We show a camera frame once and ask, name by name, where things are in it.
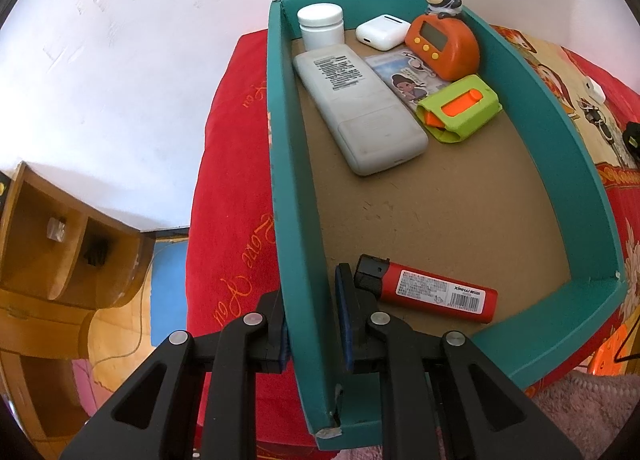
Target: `lighter label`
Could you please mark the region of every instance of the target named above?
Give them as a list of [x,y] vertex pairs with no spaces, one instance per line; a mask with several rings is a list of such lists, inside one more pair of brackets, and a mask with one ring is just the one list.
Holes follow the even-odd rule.
[[484,308],[484,290],[417,274],[410,270],[400,273],[396,294],[473,314],[481,314]]

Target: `red lighter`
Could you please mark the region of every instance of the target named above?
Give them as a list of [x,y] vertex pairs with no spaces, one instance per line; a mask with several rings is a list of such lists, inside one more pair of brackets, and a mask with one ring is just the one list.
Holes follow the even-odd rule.
[[465,281],[452,280],[391,260],[363,254],[354,275],[356,287],[386,303],[428,310],[452,317],[490,323],[498,293]]

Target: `red cushion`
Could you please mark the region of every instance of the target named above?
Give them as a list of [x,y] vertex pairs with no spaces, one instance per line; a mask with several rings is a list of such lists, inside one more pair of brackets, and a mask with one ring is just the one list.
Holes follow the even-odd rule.
[[[242,36],[211,105],[186,262],[187,329],[217,332],[279,287],[266,109],[267,32]],[[258,375],[259,441],[314,446],[291,364]],[[204,420],[206,381],[198,422]],[[314,458],[330,458],[321,454]]]

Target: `blue gripper pad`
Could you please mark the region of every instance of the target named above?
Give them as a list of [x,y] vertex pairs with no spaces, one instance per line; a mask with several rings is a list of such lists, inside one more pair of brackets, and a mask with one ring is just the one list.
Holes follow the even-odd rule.
[[340,338],[342,353],[348,372],[353,371],[353,329],[347,312],[347,300],[344,295],[344,285],[338,267],[335,267],[335,299],[338,305],[338,322],[340,324]]
[[280,334],[280,355],[278,362],[280,363],[280,369],[284,371],[287,367],[287,363],[291,358],[291,346],[289,343],[289,328],[287,327],[287,320],[282,320],[282,333]]

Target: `black lighter cap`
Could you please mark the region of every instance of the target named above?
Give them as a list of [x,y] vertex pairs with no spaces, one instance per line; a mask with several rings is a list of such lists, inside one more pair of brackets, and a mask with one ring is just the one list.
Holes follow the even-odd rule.
[[383,260],[368,254],[362,254],[356,266],[353,283],[356,288],[367,290],[380,299],[382,295],[382,277],[389,270],[390,259]]

